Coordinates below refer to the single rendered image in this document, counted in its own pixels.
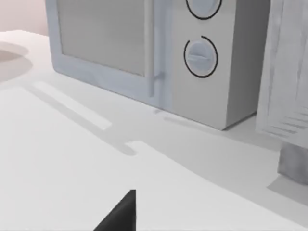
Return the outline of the pale microwave oven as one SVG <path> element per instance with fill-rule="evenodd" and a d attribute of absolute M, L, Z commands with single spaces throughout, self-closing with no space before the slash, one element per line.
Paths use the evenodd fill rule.
<path fill-rule="evenodd" d="M 214 17 L 195 18 L 185 0 L 171 0 L 171 108 L 167 111 L 224 130 L 257 112 L 270 0 L 222 0 Z M 186 68 L 188 40 L 206 36 L 218 50 L 207 78 Z"/>

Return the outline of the round microwave knob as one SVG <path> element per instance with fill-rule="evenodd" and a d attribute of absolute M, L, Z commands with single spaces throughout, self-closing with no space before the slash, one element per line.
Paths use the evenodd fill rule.
<path fill-rule="evenodd" d="M 222 0 L 185 0 L 189 12 L 199 20 L 208 20 L 219 11 Z"/>
<path fill-rule="evenodd" d="M 187 70 L 197 78 L 213 75 L 218 66 L 218 50 L 208 37 L 188 40 L 183 49 L 183 60 Z"/>

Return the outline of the pale microwave door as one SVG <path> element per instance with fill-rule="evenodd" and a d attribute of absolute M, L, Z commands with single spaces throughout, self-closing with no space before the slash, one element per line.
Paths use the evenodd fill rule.
<path fill-rule="evenodd" d="M 57 73 L 163 110 L 171 108 L 170 8 L 153 97 L 144 77 L 144 0 L 45 0 Z"/>

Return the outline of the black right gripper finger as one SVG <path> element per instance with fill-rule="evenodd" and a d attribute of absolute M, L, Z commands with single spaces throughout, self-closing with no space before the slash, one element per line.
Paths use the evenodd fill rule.
<path fill-rule="evenodd" d="M 93 231 L 136 231 L 136 190 L 130 190 Z"/>

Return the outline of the white sink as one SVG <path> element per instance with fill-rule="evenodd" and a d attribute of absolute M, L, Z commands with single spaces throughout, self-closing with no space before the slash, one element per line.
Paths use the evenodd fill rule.
<path fill-rule="evenodd" d="M 26 58 L 29 50 L 18 44 L 0 41 L 0 83 L 17 78 L 32 69 Z"/>

